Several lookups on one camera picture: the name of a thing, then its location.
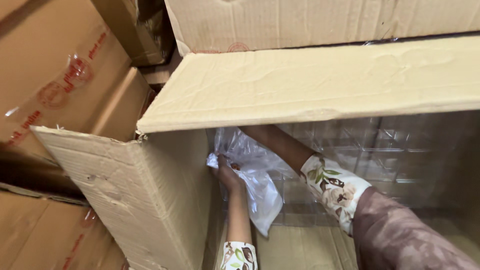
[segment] plastic bag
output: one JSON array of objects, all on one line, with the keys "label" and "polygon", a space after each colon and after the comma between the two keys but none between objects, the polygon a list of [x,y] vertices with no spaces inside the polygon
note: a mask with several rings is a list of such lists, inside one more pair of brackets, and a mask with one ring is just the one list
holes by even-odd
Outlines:
[{"label": "plastic bag", "polygon": [[229,165],[237,164],[234,172],[245,181],[250,219],[263,235],[282,209],[283,199],[268,172],[277,171],[292,177],[295,172],[275,153],[261,147],[239,128],[218,128],[215,153],[207,158],[207,166],[218,168],[217,155],[227,157]]}]

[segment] forearm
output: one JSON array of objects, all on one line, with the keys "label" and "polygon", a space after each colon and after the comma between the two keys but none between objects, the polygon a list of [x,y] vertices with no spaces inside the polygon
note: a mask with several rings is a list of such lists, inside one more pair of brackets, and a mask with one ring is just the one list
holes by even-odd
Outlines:
[{"label": "forearm", "polygon": [[238,190],[231,191],[228,195],[227,242],[252,244],[247,191],[244,186]]},{"label": "forearm", "polygon": [[305,161],[315,153],[275,125],[242,126],[240,129],[276,153],[298,175]]}]

